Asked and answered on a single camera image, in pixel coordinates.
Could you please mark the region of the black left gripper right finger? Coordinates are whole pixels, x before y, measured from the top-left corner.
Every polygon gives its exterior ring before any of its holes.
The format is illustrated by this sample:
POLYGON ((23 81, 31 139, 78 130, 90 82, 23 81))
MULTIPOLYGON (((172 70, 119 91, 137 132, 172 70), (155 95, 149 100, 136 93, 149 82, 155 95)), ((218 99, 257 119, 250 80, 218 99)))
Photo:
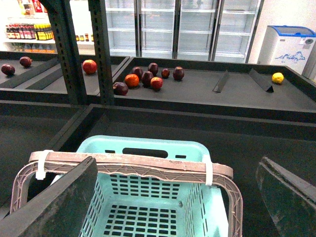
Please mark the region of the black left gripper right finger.
POLYGON ((316 187, 267 157, 256 181, 269 215, 281 237, 316 235, 316 187))

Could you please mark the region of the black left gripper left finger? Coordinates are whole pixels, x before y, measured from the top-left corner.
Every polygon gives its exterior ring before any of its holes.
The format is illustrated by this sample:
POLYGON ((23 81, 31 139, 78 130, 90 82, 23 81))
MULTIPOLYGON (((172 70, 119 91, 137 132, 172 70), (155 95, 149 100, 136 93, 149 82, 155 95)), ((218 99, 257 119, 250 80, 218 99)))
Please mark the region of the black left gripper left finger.
POLYGON ((2 237, 77 237, 93 197, 96 160, 70 172, 0 222, 2 237))

